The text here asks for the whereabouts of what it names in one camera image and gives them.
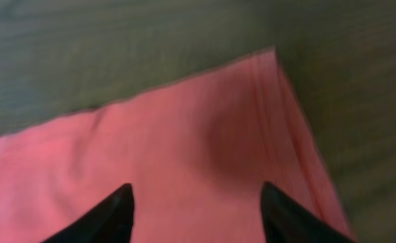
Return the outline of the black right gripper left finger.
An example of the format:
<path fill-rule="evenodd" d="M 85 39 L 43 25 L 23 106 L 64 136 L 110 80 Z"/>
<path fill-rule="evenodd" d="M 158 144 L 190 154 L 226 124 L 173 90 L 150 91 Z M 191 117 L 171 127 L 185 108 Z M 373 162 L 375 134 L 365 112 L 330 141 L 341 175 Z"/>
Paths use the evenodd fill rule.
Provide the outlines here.
<path fill-rule="evenodd" d="M 124 184 L 43 243 L 130 243 L 134 206 L 132 185 Z"/>

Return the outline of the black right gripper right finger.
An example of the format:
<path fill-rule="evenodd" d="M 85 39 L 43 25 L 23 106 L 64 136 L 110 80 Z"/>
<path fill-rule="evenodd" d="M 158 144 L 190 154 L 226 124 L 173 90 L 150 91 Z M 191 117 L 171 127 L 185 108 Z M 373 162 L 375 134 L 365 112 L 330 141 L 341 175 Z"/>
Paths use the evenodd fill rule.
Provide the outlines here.
<path fill-rule="evenodd" d="M 260 211 L 266 243 L 353 243 L 270 182 L 262 186 Z"/>

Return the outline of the orange soccer t-shirt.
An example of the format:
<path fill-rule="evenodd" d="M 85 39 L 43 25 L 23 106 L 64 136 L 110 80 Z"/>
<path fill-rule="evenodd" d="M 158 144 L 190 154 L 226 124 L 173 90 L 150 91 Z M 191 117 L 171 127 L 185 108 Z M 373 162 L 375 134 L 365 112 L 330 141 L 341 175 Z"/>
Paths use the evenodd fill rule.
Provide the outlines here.
<path fill-rule="evenodd" d="M 274 50 L 0 137 L 0 242 L 41 242 L 124 184 L 133 242 L 264 242 L 265 182 L 353 238 Z"/>

